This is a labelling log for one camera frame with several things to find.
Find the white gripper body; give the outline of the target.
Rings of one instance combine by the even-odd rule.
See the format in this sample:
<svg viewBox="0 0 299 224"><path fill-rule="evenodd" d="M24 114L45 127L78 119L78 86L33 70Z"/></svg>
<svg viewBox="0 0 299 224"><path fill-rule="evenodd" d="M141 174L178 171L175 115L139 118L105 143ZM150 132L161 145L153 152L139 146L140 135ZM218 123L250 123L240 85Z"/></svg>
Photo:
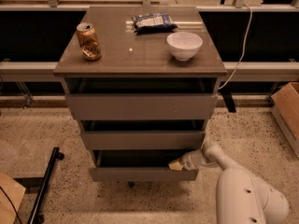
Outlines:
<svg viewBox="0 0 299 224"><path fill-rule="evenodd" d="M206 158L204 157L202 151L197 149L195 151L185 153L181 157L180 163L182 164L183 168L188 171L196 170L200 166L206 164Z"/></svg>

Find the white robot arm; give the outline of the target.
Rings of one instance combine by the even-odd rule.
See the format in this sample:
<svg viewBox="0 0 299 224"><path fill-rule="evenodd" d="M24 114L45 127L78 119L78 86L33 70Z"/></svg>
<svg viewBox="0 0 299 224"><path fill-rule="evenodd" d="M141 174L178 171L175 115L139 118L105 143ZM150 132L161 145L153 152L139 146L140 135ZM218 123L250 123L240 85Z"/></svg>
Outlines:
<svg viewBox="0 0 299 224"><path fill-rule="evenodd" d="M200 149L170 161L172 171L198 170L219 165L216 186L217 224L284 224L290 211L285 196L226 155L216 142L205 141Z"/></svg>

